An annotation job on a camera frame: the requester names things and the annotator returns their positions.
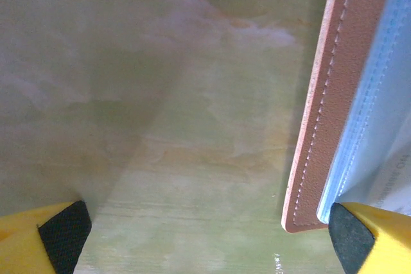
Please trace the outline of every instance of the yellow plastic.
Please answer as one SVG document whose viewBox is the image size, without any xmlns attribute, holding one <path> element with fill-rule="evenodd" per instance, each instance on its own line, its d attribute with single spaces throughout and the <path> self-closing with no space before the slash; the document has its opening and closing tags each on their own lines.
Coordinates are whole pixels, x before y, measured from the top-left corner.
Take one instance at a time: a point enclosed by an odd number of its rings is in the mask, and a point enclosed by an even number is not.
<svg viewBox="0 0 411 274">
<path fill-rule="evenodd" d="M 71 204 L 61 203 L 0 218 L 0 273 L 55 274 L 37 228 Z"/>
<path fill-rule="evenodd" d="M 343 206 L 376 238 L 359 274 L 411 273 L 411 217 L 360 203 Z"/>
</svg>

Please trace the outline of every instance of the brown leather cover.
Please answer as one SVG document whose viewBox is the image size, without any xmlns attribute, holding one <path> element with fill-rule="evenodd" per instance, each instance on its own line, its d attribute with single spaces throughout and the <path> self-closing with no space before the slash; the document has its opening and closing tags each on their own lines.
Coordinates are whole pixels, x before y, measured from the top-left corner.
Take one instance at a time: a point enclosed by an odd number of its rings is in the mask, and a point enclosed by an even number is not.
<svg viewBox="0 0 411 274">
<path fill-rule="evenodd" d="M 324 228 L 316 215 L 385 0 L 327 0 L 284 202 L 288 232 Z"/>
</svg>

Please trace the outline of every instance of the table surface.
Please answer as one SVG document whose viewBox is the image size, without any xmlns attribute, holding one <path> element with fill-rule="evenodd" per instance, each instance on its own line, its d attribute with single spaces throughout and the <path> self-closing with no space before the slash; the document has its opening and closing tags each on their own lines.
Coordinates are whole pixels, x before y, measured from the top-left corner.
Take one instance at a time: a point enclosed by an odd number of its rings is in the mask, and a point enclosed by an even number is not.
<svg viewBox="0 0 411 274">
<path fill-rule="evenodd" d="M 326 0 L 2 0 L 0 214 L 84 199 L 76 273 L 342 273 L 280 215 Z"/>
</svg>

